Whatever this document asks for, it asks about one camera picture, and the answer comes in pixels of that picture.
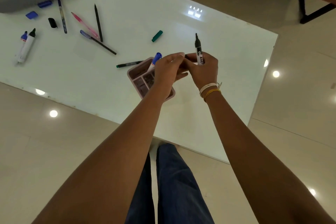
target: bracelet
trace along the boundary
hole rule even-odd
[[[208,95],[210,95],[210,93],[212,93],[212,92],[214,92],[214,91],[219,91],[219,92],[221,93],[221,91],[220,91],[219,89],[212,89],[212,90],[209,90],[209,91],[207,92],[207,94],[204,96],[204,102],[205,102],[205,103],[206,103],[205,98],[206,98]]]
[[[206,90],[206,89],[209,88],[209,87],[212,87],[212,86],[217,86],[217,83],[209,83],[209,84],[203,86],[203,87],[199,90],[199,95],[202,96],[203,91]]]

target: pink pen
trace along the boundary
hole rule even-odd
[[[97,32],[93,28],[90,28],[88,25],[86,25],[84,23],[84,21],[82,21],[82,19],[79,18],[76,14],[74,14],[73,12],[71,12],[71,13],[76,20],[78,20],[81,24],[83,24],[94,35],[95,38],[100,40],[99,35],[97,34]]]

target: black table leg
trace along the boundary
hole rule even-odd
[[[300,7],[300,13],[301,13],[301,16],[302,16],[301,20],[300,20],[300,23],[305,24],[305,23],[307,23],[307,22],[309,22],[309,21],[311,21],[311,20],[313,20],[313,19],[315,19],[315,18],[317,18],[317,17],[335,9],[336,5],[331,4],[331,3],[327,4],[326,6],[318,9],[317,11],[315,11],[315,12],[309,14],[309,15],[306,14],[305,0],[299,0],[299,7]]]

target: right hand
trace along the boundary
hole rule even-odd
[[[209,83],[217,83],[218,60],[206,52],[202,53],[204,59],[203,65],[194,64],[197,62],[196,53],[186,54],[190,60],[184,59],[184,64],[187,66],[198,90]]]

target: yellow thread bracelet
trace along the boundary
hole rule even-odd
[[[205,96],[204,96],[204,102],[205,102],[205,98],[210,94],[210,93],[212,93],[212,92],[214,92],[214,91],[219,91],[220,93],[221,93],[221,91],[219,90],[219,89],[212,89],[212,90],[209,90],[208,92],[207,92],[207,94],[205,94]]]

